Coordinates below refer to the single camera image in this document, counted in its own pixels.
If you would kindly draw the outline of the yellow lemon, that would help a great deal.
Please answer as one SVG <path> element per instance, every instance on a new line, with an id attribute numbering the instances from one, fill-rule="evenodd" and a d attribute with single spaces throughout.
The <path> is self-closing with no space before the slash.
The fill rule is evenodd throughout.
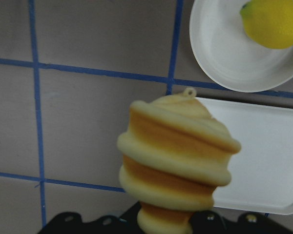
<path id="1" fill-rule="evenodd" d="M 293 46 L 293 0 L 251 0 L 240 9 L 246 35 L 270 49 Z"/>

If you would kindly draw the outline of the cream plate under lemon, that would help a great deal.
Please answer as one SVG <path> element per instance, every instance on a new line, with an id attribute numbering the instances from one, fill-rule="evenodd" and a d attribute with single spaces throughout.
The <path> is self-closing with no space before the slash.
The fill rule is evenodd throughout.
<path id="1" fill-rule="evenodd" d="M 266 91 L 293 78 L 293 46 L 269 49 L 248 38 L 239 14 L 245 3 L 194 1 L 190 44 L 201 69 L 217 84 L 239 92 Z"/>

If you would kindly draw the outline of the white rectangular tray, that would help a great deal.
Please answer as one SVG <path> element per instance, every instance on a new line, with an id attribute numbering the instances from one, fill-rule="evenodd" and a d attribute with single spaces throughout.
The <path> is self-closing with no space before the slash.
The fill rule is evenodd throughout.
<path id="1" fill-rule="evenodd" d="M 219 208 L 293 214 L 293 109 L 200 98 L 241 143 L 231 183 L 213 194 Z"/>

